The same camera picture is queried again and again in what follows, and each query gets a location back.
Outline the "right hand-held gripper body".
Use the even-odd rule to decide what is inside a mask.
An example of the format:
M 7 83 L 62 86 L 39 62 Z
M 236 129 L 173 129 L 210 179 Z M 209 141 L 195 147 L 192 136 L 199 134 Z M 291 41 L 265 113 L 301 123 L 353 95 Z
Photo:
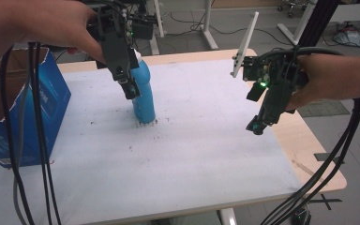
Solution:
M 260 123 L 272 126 L 285 112 L 296 87 L 307 83 L 299 78 L 297 57 L 308 54 L 308 49 L 294 46 L 289 50 L 271 51 L 260 56 L 246 56 L 258 17 L 258 12 L 251 14 L 247 32 L 237 53 L 232 57 L 231 75 L 235 78 L 239 69 L 242 68 L 243 80 L 254 81 L 247 99 L 258 101 L 261 96 L 264 96 L 257 116 Z

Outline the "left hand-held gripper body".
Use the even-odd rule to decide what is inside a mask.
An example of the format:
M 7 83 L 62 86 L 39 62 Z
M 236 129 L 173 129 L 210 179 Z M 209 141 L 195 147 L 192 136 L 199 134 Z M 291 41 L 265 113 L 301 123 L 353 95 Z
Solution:
M 138 66 L 132 41 L 150 40 L 157 16 L 147 12 L 146 0 L 87 0 L 87 6 L 97 14 L 87 29 L 101 45 L 105 67 L 116 82 L 130 81 L 130 70 Z

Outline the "blue plastic bottle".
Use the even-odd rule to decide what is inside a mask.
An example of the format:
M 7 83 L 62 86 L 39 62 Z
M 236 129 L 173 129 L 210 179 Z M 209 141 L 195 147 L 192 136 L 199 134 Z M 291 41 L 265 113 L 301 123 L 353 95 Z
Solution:
M 140 95 L 132 100 L 133 111 L 141 123 L 148 124 L 156 118 L 152 88 L 150 85 L 151 74 L 141 54 L 137 51 L 134 52 L 138 66 L 131 70 L 131 75 L 138 85 Z

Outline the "blue cardboard box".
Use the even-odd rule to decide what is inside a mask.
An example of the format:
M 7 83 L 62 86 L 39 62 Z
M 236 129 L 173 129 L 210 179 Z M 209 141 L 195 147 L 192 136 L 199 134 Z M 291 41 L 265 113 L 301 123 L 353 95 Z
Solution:
M 7 104 L 13 141 L 22 140 L 22 166 L 40 163 L 37 124 L 31 89 L 25 89 L 28 52 L 14 49 L 7 65 Z M 53 150 L 71 93 L 47 48 L 39 52 L 39 97 L 47 151 Z M 0 97 L 0 166 L 9 168 L 8 136 Z

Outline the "person's right hand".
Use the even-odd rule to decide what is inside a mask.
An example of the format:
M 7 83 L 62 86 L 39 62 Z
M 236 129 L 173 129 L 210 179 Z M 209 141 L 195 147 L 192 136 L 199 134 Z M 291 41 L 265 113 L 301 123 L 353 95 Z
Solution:
M 308 83 L 292 94 L 286 109 L 294 110 L 320 99 L 339 99 L 336 93 L 335 63 L 338 57 L 329 54 L 299 56 L 299 66 L 306 72 Z

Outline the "person's left hand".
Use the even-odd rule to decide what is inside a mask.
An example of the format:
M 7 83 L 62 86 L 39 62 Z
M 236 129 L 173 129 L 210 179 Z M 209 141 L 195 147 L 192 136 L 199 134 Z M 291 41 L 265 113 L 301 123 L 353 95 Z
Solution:
M 21 40 L 75 48 L 105 62 L 100 44 L 89 34 L 86 25 L 96 13 L 77 0 L 22 0 L 19 23 Z

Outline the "white desk leg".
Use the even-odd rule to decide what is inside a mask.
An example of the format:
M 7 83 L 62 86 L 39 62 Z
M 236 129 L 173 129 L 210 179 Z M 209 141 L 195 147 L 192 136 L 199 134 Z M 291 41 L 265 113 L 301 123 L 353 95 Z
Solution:
M 202 34 L 207 41 L 211 50 L 217 50 L 218 45 L 215 42 L 211 32 L 210 32 L 210 19 L 211 19 L 211 7 L 213 0 L 204 0 L 204 16 L 203 16 L 203 25 L 201 26 Z
M 160 3 L 158 0 L 149 0 L 149 10 L 157 18 L 157 24 L 155 25 L 153 37 L 149 41 L 151 54 L 159 55 L 158 38 L 164 38 L 163 24 L 160 15 Z

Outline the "dark floor mat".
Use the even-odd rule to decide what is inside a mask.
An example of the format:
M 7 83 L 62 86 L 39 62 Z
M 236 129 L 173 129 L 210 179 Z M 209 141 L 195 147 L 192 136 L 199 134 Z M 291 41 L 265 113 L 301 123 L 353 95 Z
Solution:
M 350 113 L 339 100 L 315 101 L 309 103 L 307 106 L 299 108 L 297 111 L 303 118 L 335 116 Z

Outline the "white table mat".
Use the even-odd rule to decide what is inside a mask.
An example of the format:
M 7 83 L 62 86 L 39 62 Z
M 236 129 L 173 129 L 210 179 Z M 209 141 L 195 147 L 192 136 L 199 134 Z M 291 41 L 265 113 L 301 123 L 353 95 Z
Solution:
M 51 155 L 57 213 L 41 169 L 22 181 L 36 225 L 120 224 L 285 197 L 299 180 L 271 130 L 247 125 L 258 105 L 231 60 L 151 67 L 156 117 L 140 123 L 109 71 L 73 72 Z

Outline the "grey cloth bundle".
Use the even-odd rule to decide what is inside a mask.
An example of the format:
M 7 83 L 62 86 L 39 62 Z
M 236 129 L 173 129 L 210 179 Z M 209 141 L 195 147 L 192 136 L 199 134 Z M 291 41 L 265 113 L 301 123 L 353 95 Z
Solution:
M 356 30 L 341 30 L 333 36 L 340 45 L 360 47 L 360 33 Z

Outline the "black floor tape cross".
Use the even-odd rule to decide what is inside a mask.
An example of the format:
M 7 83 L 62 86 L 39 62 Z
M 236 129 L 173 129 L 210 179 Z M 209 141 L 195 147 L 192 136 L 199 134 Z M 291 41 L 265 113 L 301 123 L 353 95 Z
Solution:
M 332 210 L 332 203 L 342 203 L 341 199 L 336 199 L 336 198 L 326 198 L 324 194 L 320 195 L 319 199 L 313 199 L 310 200 L 309 203 L 323 203 L 326 207 L 327 210 L 331 211 Z

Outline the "white desk frame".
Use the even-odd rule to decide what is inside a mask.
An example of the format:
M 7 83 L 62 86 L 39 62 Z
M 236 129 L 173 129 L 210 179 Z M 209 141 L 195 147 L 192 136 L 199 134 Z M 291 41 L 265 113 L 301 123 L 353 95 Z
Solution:
M 294 32 L 290 31 L 283 23 L 279 23 L 277 28 L 285 35 L 285 37 L 292 43 L 298 44 L 305 31 L 310 17 L 317 7 L 320 0 L 307 0 L 306 10 L 299 21 Z M 345 23 L 345 22 L 360 22 L 360 4 L 346 4 L 339 5 L 332 14 L 330 23 Z

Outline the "black stand post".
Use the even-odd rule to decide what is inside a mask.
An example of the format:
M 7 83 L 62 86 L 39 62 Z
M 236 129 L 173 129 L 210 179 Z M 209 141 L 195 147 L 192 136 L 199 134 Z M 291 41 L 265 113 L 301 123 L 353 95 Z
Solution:
M 300 47 L 314 47 L 323 34 L 327 24 L 338 8 L 341 0 L 318 0 L 307 25 L 299 39 Z

